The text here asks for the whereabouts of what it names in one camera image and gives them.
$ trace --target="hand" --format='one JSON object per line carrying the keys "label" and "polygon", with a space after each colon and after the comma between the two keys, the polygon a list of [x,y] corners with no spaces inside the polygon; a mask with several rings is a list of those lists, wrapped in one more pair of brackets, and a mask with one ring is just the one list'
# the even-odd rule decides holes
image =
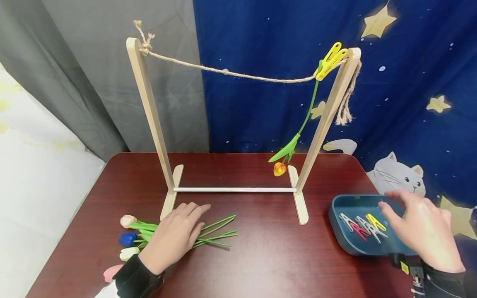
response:
{"label": "hand", "polygon": [[387,203],[379,202],[382,214],[404,244],[436,270],[449,273],[466,270],[452,235],[449,211],[437,208],[428,198],[403,190],[385,194],[402,199],[406,205],[401,218]]}
{"label": "hand", "polygon": [[210,205],[180,204],[157,226],[139,259],[153,274],[159,275],[180,260],[194,245],[205,223],[197,224]]}

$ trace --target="black wrist cuff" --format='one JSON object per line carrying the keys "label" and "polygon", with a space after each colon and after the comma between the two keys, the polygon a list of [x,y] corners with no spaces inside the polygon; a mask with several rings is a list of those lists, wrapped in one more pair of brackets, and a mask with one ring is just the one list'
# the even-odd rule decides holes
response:
{"label": "black wrist cuff", "polygon": [[464,291],[464,277],[465,272],[462,273],[448,273],[435,270],[424,261],[422,261],[424,269],[424,288],[425,295],[429,297],[444,297],[443,294],[449,297],[466,296]]}
{"label": "black wrist cuff", "polygon": [[139,259],[133,255],[116,273],[118,296],[121,298],[147,298],[164,283],[165,272],[154,275]]}

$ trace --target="blue tulip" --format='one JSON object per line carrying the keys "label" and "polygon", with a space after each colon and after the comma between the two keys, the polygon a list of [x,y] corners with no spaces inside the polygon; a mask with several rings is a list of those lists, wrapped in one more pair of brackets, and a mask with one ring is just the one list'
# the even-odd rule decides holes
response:
{"label": "blue tulip", "polygon": [[133,247],[134,240],[137,239],[137,235],[135,233],[123,233],[121,237],[119,237],[118,242],[124,247]]}

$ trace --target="plastic tray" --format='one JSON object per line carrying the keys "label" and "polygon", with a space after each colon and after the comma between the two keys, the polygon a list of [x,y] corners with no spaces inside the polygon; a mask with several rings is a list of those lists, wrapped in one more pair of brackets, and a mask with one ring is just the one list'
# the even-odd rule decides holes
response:
{"label": "plastic tray", "polygon": [[[404,214],[404,209],[398,202],[392,202],[384,195],[338,195],[333,199],[328,217],[341,248],[353,256],[385,256],[389,253],[415,256],[416,253],[404,245],[389,226],[378,207],[380,201],[388,203],[399,216]],[[348,230],[338,217],[340,213],[345,214],[353,221],[356,216],[366,219],[366,214],[371,213],[386,227],[384,233],[388,238],[380,237],[381,244],[379,244],[373,236],[369,236],[364,242],[354,232]]]}

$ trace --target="gray curtain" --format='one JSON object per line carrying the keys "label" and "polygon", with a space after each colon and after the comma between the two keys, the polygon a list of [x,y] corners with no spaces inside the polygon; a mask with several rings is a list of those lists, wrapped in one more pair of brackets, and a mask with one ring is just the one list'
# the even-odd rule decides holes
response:
{"label": "gray curtain", "polygon": [[[199,63],[192,0],[0,0],[0,61],[105,161],[155,151],[125,41]],[[146,58],[169,152],[208,152],[201,72]]]}

